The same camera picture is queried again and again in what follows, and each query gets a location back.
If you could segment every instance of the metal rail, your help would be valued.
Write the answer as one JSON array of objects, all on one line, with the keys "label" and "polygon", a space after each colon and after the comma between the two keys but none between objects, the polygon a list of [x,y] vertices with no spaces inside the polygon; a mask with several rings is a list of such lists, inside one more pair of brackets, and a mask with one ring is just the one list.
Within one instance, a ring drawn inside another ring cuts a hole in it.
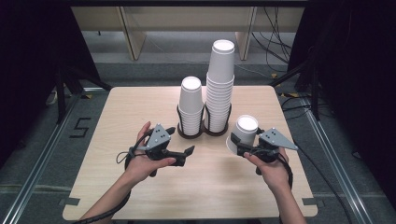
[{"label": "metal rail", "polygon": [[[301,100],[302,105],[310,105],[309,101],[305,98]],[[332,147],[332,143],[330,142],[326,132],[319,120],[316,120],[311,111],[306,113],[309,122],[311,123],[312,128],[317,135],[317,138],[326,154],[326,157],[332,167],[332,170],[335,173],[335,176],[340,183],[341,189],[346,195],[346,198],[349,202],[350,207],[352,208],[353,213],[355,214],[356,219],[359,223],[373,223],[366,206],[361,199],[361,196],[356,191],[353,186],[349,176],[347,175],[347,171],[344,168],[343,164],[339,160],[334,148]]]},{"label": "metal rail", "polygon": [[33,191],[35,189],[35,185],[38,182],[39,178],[44,172],[46,168],[52,152],[54,151],[56,145],[59,142],[59,139],[62,136],[62,132],[64,127],[67,124],[67,121],[70,117],[73,108],[75,107],[76,103],[78,102],[79,95],[73,95],[71,98],[71,102],[68,104],[66,108],[66,113],[64,115],[64,119],[55,125],[55,128],[49,138],[49,141],[44,146],[43,151],[40,154],[35,166],[33,167],[31,173],[27,177],[26,181],[24,182],[23,186],[21,187],[20,192],[18,193],[17,198],[15,199],[14,203],[9,208],[9,211],[6,215],[6,218],[3,220],[3,224],[16,224],[18,223],[24,208],[29,202]]}]

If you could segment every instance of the finger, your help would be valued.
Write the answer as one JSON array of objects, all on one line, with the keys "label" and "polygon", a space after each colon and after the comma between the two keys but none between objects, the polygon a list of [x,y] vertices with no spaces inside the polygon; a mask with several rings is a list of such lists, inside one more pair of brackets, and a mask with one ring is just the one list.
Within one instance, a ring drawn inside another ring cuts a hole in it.
[{"label": "finger", "polygon": [[248,152],[245,152],[245,153],[244,153],[244,157],[245,157],[248,161],[250,161],[251,163],[255,164],[256,166],[260,166],[260,165],[263,163],[263,161],[260,160],[257,156],[251,155],[251,154],[248,153]]},{"label": "finger", "polygon": [[146,154],[146,151],[145,150],[141,150],[141,149],[137,149],[137,150],[134,151],[134,154],[135,155]]},{"label": "finger", "polygon": [[279,148],[279,153],[282,154],[282,156],[286,159],[286,162],[289,162],[289,157],[288,157],[288,155],[286,154],[285,148],[280,147],[280,148]]},{"label": "finger", "polygon": [[165,158],[160,161],[156,161],[157,169],[172,165],[175,162],[176,162],[175,158]]},{"label": "finger", "polygon": [[145,125],[143,125],[142,129],[140,129],[139,133],[137,134],[136,141],[138,141],[143,135],[145,135],[145,133],[149,130],[150,125],[151,125],[150,121],[148,121]]}]

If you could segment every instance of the wooden table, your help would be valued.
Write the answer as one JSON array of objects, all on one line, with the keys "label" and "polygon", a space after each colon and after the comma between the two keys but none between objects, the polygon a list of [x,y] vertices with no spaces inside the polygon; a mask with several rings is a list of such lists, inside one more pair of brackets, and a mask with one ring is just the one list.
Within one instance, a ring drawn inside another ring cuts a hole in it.
[{"label": "wooden table", "polygon": [[[87,154],[70,193],[80,199],[77,206],[67,205],[66,220],[80,218],[116,181],[123,164],[116,157],[127,151],[146,121],[166,129],[176,127],[180,87],[118,87],[114,88],[102,112]],[[233,111],[229,125],[249,114],[260,128],[276,127],[291,140],[276,93],[269,86],[235,86]],[[276,201],[256,167],[234,155],[225,145],[229,131],[223,136],[203,133],[185,139],[175,132],[168,149],[183,151],[195,146],[184,167],[160,169],[132,189],[129,202],[114,219],[202,219],[277,217]],[[293,193],[306,217],[315,216],[315,205],[304,205],[303,198],[313,198],[296,151],[287,150],[294,173]]]}]

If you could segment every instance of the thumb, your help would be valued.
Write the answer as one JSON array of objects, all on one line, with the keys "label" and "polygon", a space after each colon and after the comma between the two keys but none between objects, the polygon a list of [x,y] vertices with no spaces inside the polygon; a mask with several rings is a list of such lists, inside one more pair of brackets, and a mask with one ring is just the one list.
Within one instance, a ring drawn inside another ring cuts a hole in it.
[{"label": "thumb", "polygon": [[165,159],[158,161],[157,168],[163,168],[165,166],[172,165],[175,162],[176,162],[175,158],[165,158]]}]

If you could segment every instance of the human hand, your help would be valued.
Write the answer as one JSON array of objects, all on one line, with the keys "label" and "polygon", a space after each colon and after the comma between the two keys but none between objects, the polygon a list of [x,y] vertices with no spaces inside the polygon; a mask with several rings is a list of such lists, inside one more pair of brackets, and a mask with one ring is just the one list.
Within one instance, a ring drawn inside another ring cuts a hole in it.
[{"label": "human hand", "polygon": [[[286,161],[289,161],[289,158],[285,152],[285,148],[280,147],[279,153],[282,154]],[[260,169],[260,171],[262,172],[262,178],[264,179],[265,183],[268,185],[268,188],[271,191],[280,188],[290,188],[288,182],[288,172],[280,161],[273,161],[267,163],[260,160],[255,155],[250,155],[250,153],[248,152],[245,152],[244,157]]]},{"label": "human hand", "polygon": [[[151,123],[149,121],[142,127],[140,132],[137,134],[136,141],[139,140],[149,130],[150,125]],[[143,140],[139,146],[142,147],[145,144],[146,140]],[[136,150],[134,154],[140,156],[136,156],[131,159],[125,173],[128,174],[129,177],[132,177],[136,182],[143,181],[155,170],[176,162],[175,158],[165,158],[160,161],[152,161],[148,156],[141,155],[145,154],[145,151],[143,150]]]}]

